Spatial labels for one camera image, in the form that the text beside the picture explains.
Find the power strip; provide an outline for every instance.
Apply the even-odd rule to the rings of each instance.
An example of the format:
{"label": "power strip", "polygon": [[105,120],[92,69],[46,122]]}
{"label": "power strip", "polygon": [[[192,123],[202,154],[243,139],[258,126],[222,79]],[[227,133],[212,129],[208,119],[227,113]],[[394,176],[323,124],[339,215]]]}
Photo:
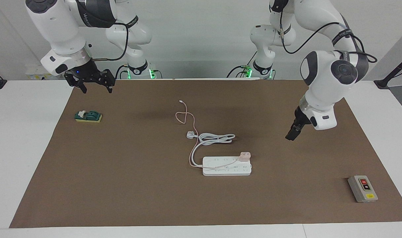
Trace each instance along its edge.
{"label": "power strip", "polygon": [[239,156],[204,157],[202,165],[204,176],[248,176],[252,171],[251,162],[241,162]]}

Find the brown table surface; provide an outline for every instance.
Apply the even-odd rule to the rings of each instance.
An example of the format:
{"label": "brown table surface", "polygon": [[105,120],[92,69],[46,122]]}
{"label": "brown table surface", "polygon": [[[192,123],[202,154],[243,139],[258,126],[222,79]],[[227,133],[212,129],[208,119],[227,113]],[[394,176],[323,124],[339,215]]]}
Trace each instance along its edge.
{"label": "brown table surface", "polygon": [[[74,89],[11,228],[402,221],[402,197],[346,101],[336,128],[284,138],[302,81],[118,81]],[[204,156],[252,154],[252,174],[205,177],[188,164],[200,133],[236,134]],[[74,120],[80,110],[101,123]],[[379,200],[356,203],[347,178],[367,175]]]}

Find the coiled white cable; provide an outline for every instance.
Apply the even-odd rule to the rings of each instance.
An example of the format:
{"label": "coiled white cable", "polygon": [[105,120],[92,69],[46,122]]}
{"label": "coiled white cable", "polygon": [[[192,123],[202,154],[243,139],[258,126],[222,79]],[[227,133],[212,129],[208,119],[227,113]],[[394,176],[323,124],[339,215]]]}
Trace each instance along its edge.
{"label": "coiled white cable", "polygon": [[[192,139],[192,138],[197,139],[197,141],[195,142],[195,146],[193,147],[193,149],[192,149],[192,151],[191,151],[191,153],[189,155],[189,164],[191,166],[197,167],[197,168],[217,169],[217,168],[225,167],[225,166],[228,166],[228,165],[231,165],[231,164],[235,163],[235,161],[234,161],[234,162],[232,162],[230,164],[225,164],[223,166],[210,168],[210,167],[203,167],[202,164],[197,164],[195,162],[194,154],[195,154],[196,149],[199,146],[201,146],[201,145],[212,145],[214,143],[231,143],[232,139],[234,139],[236,136],[234,134],[226,134],[226,135],[216,135],[216,134],[211,134],[211,133],[198,134],[198,130],[195,128],[195,116],[192,113],[188,112],[188,107],[186,106],[186,104],[183,101],[180,100],[179,102],[184,104],[186,110],[185,110],[185,112],[177,112],[175,114],[176,119],[180,123],[186,124],[186,117],[187,117],[188,114],[191,115],[194,118],[193,128],[194,128],[194,131],[196,132],[196,134],[193,131],[188,131],[188,133],[186,135],[186,137],[189,138],[189,139]],[[177,117],[179,114],[184,114],[185,115],[184,121],[181,121]]]}

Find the table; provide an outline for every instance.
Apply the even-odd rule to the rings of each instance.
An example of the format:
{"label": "table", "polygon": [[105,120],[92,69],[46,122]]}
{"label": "table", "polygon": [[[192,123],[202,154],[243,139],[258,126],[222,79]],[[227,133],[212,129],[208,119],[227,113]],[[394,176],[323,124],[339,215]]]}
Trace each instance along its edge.
{"label": "table", "polygon": [[[8,229],[71,90],[64,81],[9,81],[0,90],[0,237],[402,236],[402,222]],[[346,100],[402,195],[402,106],[371,81],[357,83]]]}

